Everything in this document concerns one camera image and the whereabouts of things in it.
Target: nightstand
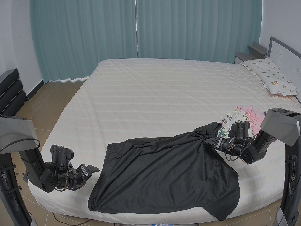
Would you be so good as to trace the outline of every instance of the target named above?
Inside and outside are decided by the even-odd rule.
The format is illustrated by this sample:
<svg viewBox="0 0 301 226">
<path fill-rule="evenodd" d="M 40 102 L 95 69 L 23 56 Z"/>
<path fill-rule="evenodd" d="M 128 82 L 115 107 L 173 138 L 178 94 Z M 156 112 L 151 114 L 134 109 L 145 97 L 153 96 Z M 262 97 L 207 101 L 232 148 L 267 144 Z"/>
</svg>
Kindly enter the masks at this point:
<svg viewBox="0 0 301 226">
<path fill-rule="evenodd" d="M 265 55 L 267 53 L 267 49 L 260 44 L 253 41 L 252 45 L 248 45 L 248 49 L 250 50 L 250 54 L 247 53 L 240 53 L 237 52 L 235 56 L 235 64 L 247 61 L 247 60 L 253 60 L 253 59 L 262 59 L 265 58 Z"/>
</svg>

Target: black garment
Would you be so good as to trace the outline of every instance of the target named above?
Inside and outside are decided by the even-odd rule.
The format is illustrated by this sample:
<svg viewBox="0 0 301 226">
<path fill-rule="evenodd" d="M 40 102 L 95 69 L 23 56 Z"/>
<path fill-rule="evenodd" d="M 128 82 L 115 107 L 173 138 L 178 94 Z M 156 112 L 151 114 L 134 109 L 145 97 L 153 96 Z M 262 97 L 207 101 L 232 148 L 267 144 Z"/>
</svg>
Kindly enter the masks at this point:
<svg viewBox="0 0 301 226">
<path fill-rule="evenodd" d="M 203 207 L 225 220 L 239 201 L 238 174 L 203 144 L 220 127 L 212 122 L 174 137 L 109 144 L 89 209 L 155 214 Z"/>
</svg>

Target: pillowcase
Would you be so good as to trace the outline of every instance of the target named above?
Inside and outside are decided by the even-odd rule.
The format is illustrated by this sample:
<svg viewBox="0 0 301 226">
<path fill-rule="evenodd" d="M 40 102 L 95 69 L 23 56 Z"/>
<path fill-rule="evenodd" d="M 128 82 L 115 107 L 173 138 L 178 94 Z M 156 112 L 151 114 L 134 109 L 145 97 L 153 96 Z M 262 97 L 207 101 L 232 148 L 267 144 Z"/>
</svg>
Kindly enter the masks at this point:
<svg viewBox="0 0 301 226">
<path fill-rule="evenodd" d="M 298 94 L 299 91 L 292 82 L 280 72 L 269 58 L 247 60 L 241 64 L 253 72 L 271 94 L 283 96 L 296 96 Z"/>
</svg>

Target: pink clothing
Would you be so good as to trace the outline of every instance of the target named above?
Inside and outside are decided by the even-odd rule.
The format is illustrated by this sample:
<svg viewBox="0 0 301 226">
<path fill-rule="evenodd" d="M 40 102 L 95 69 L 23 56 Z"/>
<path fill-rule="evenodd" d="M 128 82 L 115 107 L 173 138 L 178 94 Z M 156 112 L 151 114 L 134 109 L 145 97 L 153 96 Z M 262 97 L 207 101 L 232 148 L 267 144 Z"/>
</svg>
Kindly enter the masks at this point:
<svg viewBox="0 0 301 226">
<path fill-rule="evenodd" d="M 253 134 L 256 135 L 260 130 L 260 125 L 265 117 L 260 111 L 254 110 L 251 105 L 245 105 L 241 108 L 236 107 L 239 111 L 244 111 L 248 115 L 250 126 L 252 127 Z"/>
</svg>

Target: bed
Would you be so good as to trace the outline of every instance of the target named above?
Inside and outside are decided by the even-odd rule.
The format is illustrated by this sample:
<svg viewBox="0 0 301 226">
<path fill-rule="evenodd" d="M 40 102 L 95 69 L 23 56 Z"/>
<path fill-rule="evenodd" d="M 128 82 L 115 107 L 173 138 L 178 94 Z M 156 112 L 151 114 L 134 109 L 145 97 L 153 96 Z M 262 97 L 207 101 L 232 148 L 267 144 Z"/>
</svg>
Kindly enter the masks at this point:
<svg viewBox="0 0 301 226">
<path fill-rule="evenodd" d="M 295 71 L 301 66 L 301 55 L 299 61 L 288 63 L 291 58 L 296 59 L 293 57 L 296 53 L 287 49 L 290 53 L 286 54 L 284 49 L 287 47 L 272 40 L 269 55 L 280 69 L 289 64 Z M 260 111 L 279 107 L 301 112 L 296 97 L 271 95 L 258 77 L 240 64 L 105 60 L 62 112 L 42 156 L 51 161 L 50 146 L 63 145 L 73 149 L 71 162 L 75 168 L 84 163 L 101 170 L 109 143 L 137 137 L 172 137 L 220 121 L 222 115 L 243 105 L 252 105 Z M 260 209 L 282 197 L 285 167 L 282 142 L 273 142 L 265 158 L 257 163 L 247 165 L 241 160 L 228 163 L 238 172 L 240 185 L 240 200 L 229 218 Z M 91 212 L 88 198 L 99 175 L 94 173 L 85 187 L 75 192 L 45 193 L 30 182 L 29 188 L 36 201 L 51 212 L 110 223 L 189 224 L 217 220 L 202 207 L 162 214 Z"/>
</svg>

